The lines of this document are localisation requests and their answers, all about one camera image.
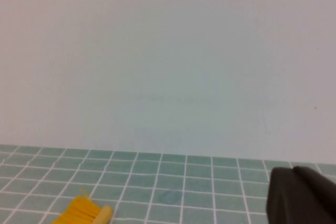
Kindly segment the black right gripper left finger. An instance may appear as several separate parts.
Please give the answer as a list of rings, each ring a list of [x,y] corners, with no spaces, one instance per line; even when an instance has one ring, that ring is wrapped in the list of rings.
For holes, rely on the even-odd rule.
[[[323,223],[323,208],[293,169],[271,171],[266,213],[269,223]]]

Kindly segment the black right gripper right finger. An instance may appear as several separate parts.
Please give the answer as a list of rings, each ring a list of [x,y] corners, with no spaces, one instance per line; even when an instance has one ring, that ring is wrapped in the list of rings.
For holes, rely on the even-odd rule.
[[[325,212],[335,221],[335,183],[309,167],[295,166],[293,170],[304,180]]]

